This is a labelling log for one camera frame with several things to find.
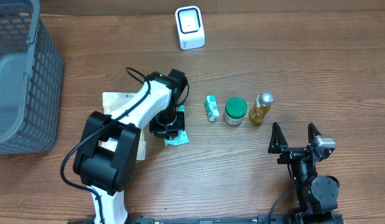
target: plastic basket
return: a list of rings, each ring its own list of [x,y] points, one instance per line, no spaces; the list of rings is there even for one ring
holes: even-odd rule
[[[39,1],[0,0],[0,154],[53,148],[62,80]]]

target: wooden table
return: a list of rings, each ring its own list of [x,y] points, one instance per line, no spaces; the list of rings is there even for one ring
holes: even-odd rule
[[[203,15],[206,45],[180,50],[174,16],[46,17],[65,61],[56,147],[48,154],[0,156],[0,223],[65,223],[93,218],[89,193],[61,181],[59,167],[85,121],[102,111],[104,91],[140,84],[145,74],[187,74],[190,144],[165,147],[146,134],[147,157],[126,190],[132,217],[248,217],[267,213],[292,187],[267,147],[277,121],[290,146],[307,144],[313,122],[337,143],[320,175],[340,181],[345,223],[385,223],[385,11]],[[251,107],[269,91],[274,103],[260,127],[207,119],[214,94],[223,112],[240,96]],[[70,160],[66,174],[80,183]],[[280,203],[275,213],[296,206]]]

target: lid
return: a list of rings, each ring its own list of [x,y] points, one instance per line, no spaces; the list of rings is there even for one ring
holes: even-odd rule
[[[240,119],[246,114],[248,105],[240,97],[234,97],[228,100],[225,105],[225,113],[233,119]]]
[[[256,103],[262,106],[269,106],[273,100],[274,98],[271,93],[263,93],[261,96],[257,97]]]

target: wall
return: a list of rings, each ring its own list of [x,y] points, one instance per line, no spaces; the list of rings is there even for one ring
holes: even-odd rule
[[[72,16],[173,14],[197,5],[202,13],[385,10],[385,0],[41,0],[43,14]]]

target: yellow bottle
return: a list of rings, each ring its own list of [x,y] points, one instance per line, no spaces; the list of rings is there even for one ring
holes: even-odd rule
[[[274,99],[271,93],[263,93],[262,95],[259,95],[253,107],[250,109],[250,122],[252,122],[253,124],[260,125],[265,115],[271,109],[271,103],[273,100]]]

